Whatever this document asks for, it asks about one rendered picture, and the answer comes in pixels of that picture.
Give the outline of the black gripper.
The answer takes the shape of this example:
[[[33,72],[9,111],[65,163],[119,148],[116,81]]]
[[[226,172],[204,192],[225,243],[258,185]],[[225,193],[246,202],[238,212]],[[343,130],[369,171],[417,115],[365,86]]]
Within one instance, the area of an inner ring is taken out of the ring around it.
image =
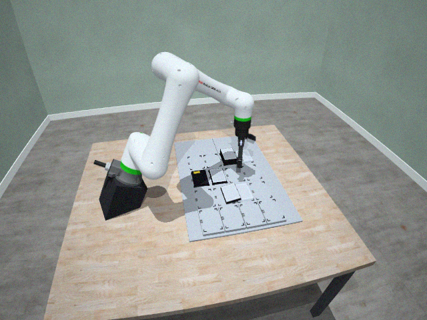
[[[244,146],[244,142],[245,142],[245,137],[248,136],[249,133],[249,129],[247,130],[239,130],[236,129],[235,130],[235,135],[238,137],[238,164],[237,164],[237,168],[242,168],[242,155],[243,155],[243,146]]]

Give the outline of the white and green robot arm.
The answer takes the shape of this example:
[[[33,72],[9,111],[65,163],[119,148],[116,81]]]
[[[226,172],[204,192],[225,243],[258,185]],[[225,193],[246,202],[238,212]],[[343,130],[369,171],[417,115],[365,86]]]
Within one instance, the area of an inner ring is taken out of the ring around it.
[[[236,129],[247,130],[252,124],[254,99],[249,93],[208,77],[191,63],[168,52],[157,54],[151,69],[157,78],[167,81],[151,136],[132,133],[121,161],[113,159],[107,164],[94,161],[95,165],[108,171],[108,177],[115,177],[129,186],[140,185],[142,175],[148,179],[165,175],[177,129],[195,90],[234,109],[231,123]]]

